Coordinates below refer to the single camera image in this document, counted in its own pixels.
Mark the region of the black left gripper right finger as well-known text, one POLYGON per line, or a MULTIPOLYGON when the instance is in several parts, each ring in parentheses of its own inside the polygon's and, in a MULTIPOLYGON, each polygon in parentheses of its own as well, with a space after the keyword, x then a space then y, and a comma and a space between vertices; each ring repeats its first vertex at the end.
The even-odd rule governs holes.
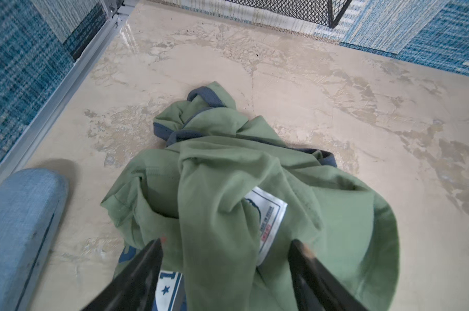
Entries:
POLYGON ((365 310, 301 241, 291 241, 288 263, 299 310, 365 310))

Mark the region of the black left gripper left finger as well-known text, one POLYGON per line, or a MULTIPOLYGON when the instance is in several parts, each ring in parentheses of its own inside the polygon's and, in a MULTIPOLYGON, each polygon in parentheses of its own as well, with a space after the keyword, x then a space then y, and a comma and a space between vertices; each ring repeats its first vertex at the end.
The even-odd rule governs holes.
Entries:
POLYGON ((151 241, 84 310, 152 310, 162 260, 161 241, 151 241))

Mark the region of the green graphic t-shirt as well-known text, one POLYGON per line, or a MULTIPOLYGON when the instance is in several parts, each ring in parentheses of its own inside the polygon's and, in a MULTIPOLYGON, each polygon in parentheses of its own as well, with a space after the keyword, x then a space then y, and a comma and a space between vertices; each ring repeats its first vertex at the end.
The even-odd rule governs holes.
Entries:
POLYGON ((293 149, 213 82, 153 121, 143 150, 102 200, 128 250, 161 239, 170 298, 188 310, 296 310, 288 251, 301 241, 367 310, 388 310, 400 268, 391 206, 334 156, 293 149))

